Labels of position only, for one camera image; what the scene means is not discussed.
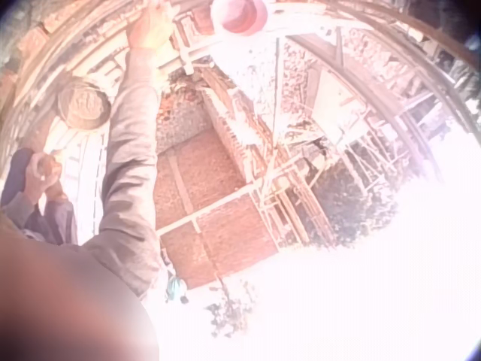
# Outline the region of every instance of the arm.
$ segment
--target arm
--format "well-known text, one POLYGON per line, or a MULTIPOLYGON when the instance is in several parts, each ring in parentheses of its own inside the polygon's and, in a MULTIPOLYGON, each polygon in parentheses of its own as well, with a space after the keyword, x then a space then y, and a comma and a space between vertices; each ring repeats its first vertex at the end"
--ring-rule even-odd
POLYGON ((170 36, 162 9, 150 9, 129 34, 126 77, 112 109, 99 234, 84 247, 143 297, 161 269, 153 188, 157 175, 156 48, 170 36))
POLYGON ((2 208, 5 215, 18 227, 23 229, 30 215, 33 213, 34 205, 23 193, 17 193, 10 203, 2 208))

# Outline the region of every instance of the wooden beam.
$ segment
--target wooden beam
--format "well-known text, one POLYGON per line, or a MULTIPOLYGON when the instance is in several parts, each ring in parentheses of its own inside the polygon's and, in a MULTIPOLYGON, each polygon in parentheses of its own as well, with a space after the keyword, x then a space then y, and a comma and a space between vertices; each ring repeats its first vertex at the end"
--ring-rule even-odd
POLYGON ((274 120, 272 123, 272 144, 276 146, 278 140, 277 129, 279 128, 280 114, 282 113, 284 84, 284 38, 276 39, 276 79, 274 91, 274 120))
MULTIPOLYGON (((254 119, 253 114, 246 113, 247 120, 249 121, 250 127, 261 136, 263 143, 267 147, 274 147, 271 143, 271 131, 264 123, 261 117, 257 117, 254 119)), ((277 145, 278 154, 277 154, 277 161, 278 162, 285 162, 286 159, 290 158, 289 151, 287 148, 281 144, 277 145)), ((316 231, 325 239, 327 245, 335 244, 335 234, 334 230, 331 227, 331 224, 328 221, 327 216, 324 213, 319 201, 314 196, 312 189, 309 188, 309 185, 306 183, 306 180, 299 172, 297 168, 292 169, 287 173, 288 178, 290 179, 291 183, 295 185, 298 190, 299 199, 304 204, 306 208, 307 215, 313 221, 313 224, 316 228, 316 231)))
POLYGON ((295 210, 294 205, 292 205, 291 200, 284 192, 279 193, 277 196, 282 202, 281 207, 283 207, 283 210, 286 212, 288 216, 287 218, 289 218, 288 223, 291 224, 293 230, 301 239, 301 242, 303 244, 309 244, 310 243, 309 235, 307 234, 307 231, 304 228, 304 224, 302 223, 301 218, 298 215, 298 212, 295 210))
POLYGON ((177 156, 175 151, 171 148, 167 151, 167 158, 169 165, 171 166, 172 173, 174 174, 174 181, 179 192, 180 199, 182 200, 183 209, 187 214, 194 213, 194 205, 190 200, 189 193, 185 183, 183 182, 182 176, 180 175, 179 165, 177 164, 177 156))

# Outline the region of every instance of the wooden plank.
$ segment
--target wooden plank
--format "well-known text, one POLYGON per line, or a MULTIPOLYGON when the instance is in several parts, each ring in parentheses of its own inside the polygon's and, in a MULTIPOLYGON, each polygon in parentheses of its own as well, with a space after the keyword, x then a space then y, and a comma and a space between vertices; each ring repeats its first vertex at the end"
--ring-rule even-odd
POLYGON ((174 174, 174 181, 179 192, 180 199, 182 200, 183 209, 187 214, 194 213, 194 206, 190 200, 189 193, 185 183, 183 182, 182 175, 180 175, 179 165, 177 164, 177 156, 175 151, 171 148, 167 151, 167 159, 171 166, 172 173, 174 174))
POLYGON ((279 135, 277 129, 279 126, 280 114, 282 113, 283 85, 284 85, 284 39, 276 40, 276 79, 274 93, 274 120, 272 122, 272 144, 275 146, 279 135))
POLYGON ((295 234, 301 239, 301 242, 303 244, 309 244, 309 235, 304 228, 304 224, 302 223, 298 212, 295 210, 294 205, 292 205, 291 200, 284 192, 279 193, 277 196, 282 202, 283 210, 287 213, 287 218, 289 218, 288 222, 292 224, 292 228, 295 231, 295 234))

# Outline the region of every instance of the wall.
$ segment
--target wall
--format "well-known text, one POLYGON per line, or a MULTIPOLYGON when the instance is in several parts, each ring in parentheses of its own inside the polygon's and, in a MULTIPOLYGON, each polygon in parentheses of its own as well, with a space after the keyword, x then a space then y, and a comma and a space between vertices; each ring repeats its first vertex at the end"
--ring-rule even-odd
POLYGON ((212 119, 212 125, 229 156, 235 162, 244 180, 246 182, 252 181, 253 174, 247 152, 228 124, 230 114, 227 108, 211 89, 205 89, 202 92, 202 97, 204 98, 204 106, 212 119))
POLYGON ((201 235, 195 232, 191 223, 187 223, 162 236, 162 243, 178 275, 186 280, 189 289, 216 280, 202 237, 220 277, 243 271, 277 253, 249 195, 199 218, 198 225, 201 235))
MULTIPOLYGON (((214 203, 245 184, 214 129, 203 131, 172 149, 194 210, 214 203)), ((154 200, 157 228, 161 228, 186 216, 186 211, 166 153, 159 155, 158 170, 154 200)), ((197 222, 200 235, 192 223, 187 223, 162 236, 169 257, 189 288, 216 279, 203 241, 221 276, 239 272, 277 252, 248 194, 199 217, 197 222)))

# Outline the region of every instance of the person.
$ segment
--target person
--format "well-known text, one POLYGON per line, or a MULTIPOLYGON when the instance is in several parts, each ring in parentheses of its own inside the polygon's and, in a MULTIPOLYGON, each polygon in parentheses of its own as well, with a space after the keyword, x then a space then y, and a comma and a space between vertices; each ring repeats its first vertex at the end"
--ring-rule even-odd
POLYGON ((42 234, 28 222, 36 214, 38 194, 48 192, 59 173, 38 177, 35 163, 44 155, 16 154, 31 165, 13 198, 29 202, 33 211, 28 217, 22 213, 22 222, 12 219, 11 195, 5 196, 7 210, 0 211, 0 359, 159 359, 155 329, 141 301, 153 287, 167 284, 153 203, 159 109, 154 75, 156 51, 172 29, 168 9, 150 5, 128 32, 130 51, 110 119, 104 216, 97 235, 82 246, 59 246, 21 232, 30 228, 42 234), (29 194, 32 179, 39 186, 34 195, 29 194))
POLYGON ((168 257, 167 249, 162 245, 160 248, 160 257, 167 269, 168 282, 167 289, 165 290, 165 302, 177 302, 180 301, 183 305, 189 303, 187 298, 187 284, 177 275, 174 264, 168 257))
POLYGON ((53 156, 19 149, 12 156, 0 207, 29 238, 57 245, 77 244, 74 206, 63 192, 61 173, 62 165, 53 156), (44 215, 38 207, 43 193, 47 199, 44 215))

